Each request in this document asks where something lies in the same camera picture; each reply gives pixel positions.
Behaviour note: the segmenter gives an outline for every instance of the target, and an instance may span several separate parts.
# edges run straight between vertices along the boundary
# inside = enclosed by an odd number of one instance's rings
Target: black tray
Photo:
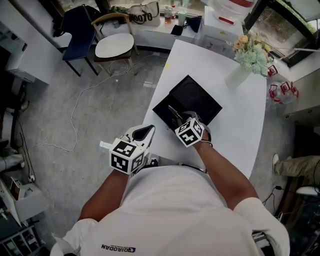
[[[181,80],[153,111],[174,131],[178,128],[172,119],[174,114],[168,105],[178,113],[184,111],[196,112],[202,122],[208,125],[222,110],[222,107],[195,80],[187,75]]]

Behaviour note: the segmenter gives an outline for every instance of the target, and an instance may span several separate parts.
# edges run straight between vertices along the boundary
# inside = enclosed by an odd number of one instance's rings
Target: round white seat
[[[111,58],[126,53],[133,46],[134,37],[132,34],[112,34],[97,43],[95,55],[99,58]]]

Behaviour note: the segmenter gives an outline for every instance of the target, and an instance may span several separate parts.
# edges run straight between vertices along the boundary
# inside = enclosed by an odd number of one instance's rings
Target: white table
[[[266,108],[267,80],[250,74],[236,90],[227,87],[224,77],[239,65],[205,48],[176,40],[155,89],[143,124],[155,125],[150,152],[187,165],[204,168],[193,147],[186,148],[175,133],[153,112],[170,90],[190,75],[221,106],[211,121],[214,148],[250,177],[260,143]]]

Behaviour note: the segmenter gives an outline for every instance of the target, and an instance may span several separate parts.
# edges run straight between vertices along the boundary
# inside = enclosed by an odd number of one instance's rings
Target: glass vase
[[[244,82],[248,78],[250,73],[250,71],[238,65],[230,74],[228,74],[224,78],[224,81],[230,89],[236,89],[239,85],[242,84],[242,82]]]

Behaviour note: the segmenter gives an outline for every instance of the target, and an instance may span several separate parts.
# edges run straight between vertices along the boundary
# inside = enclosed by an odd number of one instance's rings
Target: concrete floor
[[[140,56],[134,55],[132,60],[136,63],[152,54],[140,51]],[[93,51],[90,51],[89,59],[92,58]],[[38,234],[49,249],[54,244],[51,232],[64,236],[77,221],[84,203],[111,172],[107,150],[99,147],[100,141],[111,143],[128,128],[142,124],[166,60],[148,57],[136,65],[140,67],[137,76],[129,72],[111,77],[100,86],[85,91],[73,116],[79,137],[72,152],[48,145],[32,145],[54,143],[72,149],[76,135],[70,118],[76,100],[83,89],[98,84],[108,75],[93,64],[100,72],[96,76],[80,59],[72,62],[81,71],[81,77],[78,77],[61,61],[49,85],[34,83],[27,87],[30,106],[20,119],[36,182],[50,205],[35,218],[40,220],[36,224]],[[111,71],[123,72],[126,67],[119,60],[112,65]],[[294,125],[277,117],[275,109],[267,103],[260,146],[250,177],[261,200],[268,197],[275,185],[284,188],[286,179],[272,174],[272,157],[276,152],[280,158],[291,155],[293,139]],[[282,193],[275,191],[275,195],[277,207]],[[266,207],[274,212],[272,199]]]

